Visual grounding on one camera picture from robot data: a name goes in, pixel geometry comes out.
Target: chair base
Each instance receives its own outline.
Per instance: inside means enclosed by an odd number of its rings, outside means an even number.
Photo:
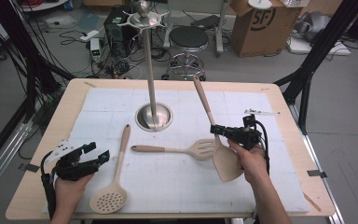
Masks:
[[[204,81],[206,76],[203,67],[204,63],[199,57],[186,51],[173,56],[169,62],[167,74],[163,75],[161,79],[167,80],[170,74],[174,74],[184,77],[185,80],[188,77],[198,76],[200,80]]]

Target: sf logo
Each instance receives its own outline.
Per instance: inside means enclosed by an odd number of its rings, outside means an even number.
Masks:
[[[251,31],[261,31],[269,27],[275,17],[276,8],[257,10],[252,18]]]

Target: person's right hand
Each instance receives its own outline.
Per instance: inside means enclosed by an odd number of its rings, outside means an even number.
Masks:
[[[254,146],[249,151],[241,147],[238,143],[228,139],[229,146],[237,152],[238,165],[245,173],[245,179],[250,183],[262,177],[269,176],[267,165],[264,159],[264,149],[260,145]]]

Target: kitchen utensil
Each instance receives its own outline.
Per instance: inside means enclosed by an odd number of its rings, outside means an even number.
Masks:
[[[208,119],[211,122],[211,125],[215,125],[211,108],[209,107],[200,79],[197,76],[194,76],[193,80],[202,105],[208,115]],[[214,141],[213,164],[219,174],[220,180],[222,180],[222,182],[228,182],[238,178],[238,176],[243,174],[243,170],[237,166],[237,153],[231,148],[224,146],[220,141],[219,135],[214,135]]]
[[[124,158],[124,151],[130,138],[131,126],[127,124],[121,137],[120,151],[118,154],[115,178],[112,183],[92,195],[89,200],[91,209],[100,214],[114,213],[124,206],[127,201],[127,192],[119,183],[121,166]]]
[[[214,139],[200,139],[193,146],[180,149],[172,147],[151,147],[151,146],[132,146],[132,150],[137,152],[180,152],[187,153],[199,161],[209,160],[214,152]]]

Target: black stool seat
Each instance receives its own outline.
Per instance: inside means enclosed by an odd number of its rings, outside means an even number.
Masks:
[[[194,26],[181,26],[170,31],[170,42],[179,48],[198,49],[208,44],[208,35]]]

